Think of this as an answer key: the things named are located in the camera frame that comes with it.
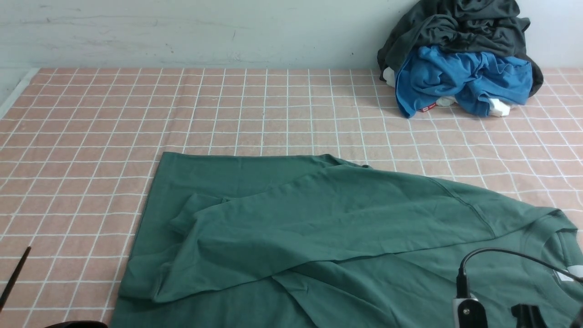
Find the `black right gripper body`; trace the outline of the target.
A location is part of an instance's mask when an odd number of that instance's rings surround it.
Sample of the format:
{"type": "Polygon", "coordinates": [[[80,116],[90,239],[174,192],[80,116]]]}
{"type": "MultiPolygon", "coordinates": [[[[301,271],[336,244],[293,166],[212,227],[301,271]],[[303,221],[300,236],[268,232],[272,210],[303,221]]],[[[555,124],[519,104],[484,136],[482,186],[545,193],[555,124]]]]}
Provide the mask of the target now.
{"type": "Polygon", "coordinates": [[[517,328],[581,328],[582,308],[563,309],[562,307],[531,304],[517,304],[511,307],[517,328]]]}

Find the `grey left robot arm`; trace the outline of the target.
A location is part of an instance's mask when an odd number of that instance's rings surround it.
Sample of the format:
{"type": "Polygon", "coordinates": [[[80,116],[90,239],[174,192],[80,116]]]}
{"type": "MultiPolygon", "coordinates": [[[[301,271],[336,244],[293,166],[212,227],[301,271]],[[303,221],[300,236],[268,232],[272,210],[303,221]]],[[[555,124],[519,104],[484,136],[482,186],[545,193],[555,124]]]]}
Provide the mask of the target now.
{"type": "Polygon", "coordinates": [[[108,325],[94,320],[77,320],[52,324],[46,328],[108,328],[108,325]]]}

